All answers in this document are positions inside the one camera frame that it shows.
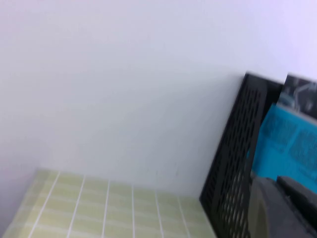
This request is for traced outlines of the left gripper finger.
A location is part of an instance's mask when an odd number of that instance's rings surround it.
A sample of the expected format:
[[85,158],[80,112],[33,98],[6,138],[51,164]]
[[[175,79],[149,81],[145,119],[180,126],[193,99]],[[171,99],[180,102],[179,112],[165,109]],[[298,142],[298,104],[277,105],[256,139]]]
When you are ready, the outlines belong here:
[[317,194],[290,177],[255,177],[250,192],[250,237],[315,238]]

